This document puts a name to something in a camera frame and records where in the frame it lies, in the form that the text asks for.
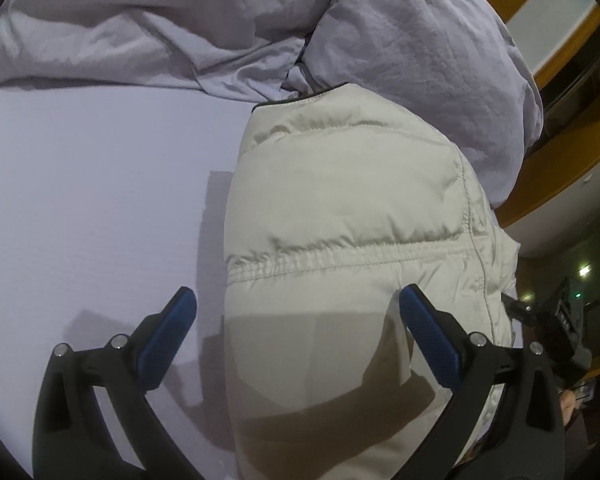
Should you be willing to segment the person's right hand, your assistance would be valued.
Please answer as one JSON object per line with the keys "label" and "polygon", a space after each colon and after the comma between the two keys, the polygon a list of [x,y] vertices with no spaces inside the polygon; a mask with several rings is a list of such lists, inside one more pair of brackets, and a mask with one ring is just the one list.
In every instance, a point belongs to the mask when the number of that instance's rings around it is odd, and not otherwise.
{"label": "person's right hand", "polygon": [[562,423],[567,427],[578,408],[578,400],[573,390],[565,389],[559,393],[559,406],[562,411]]}

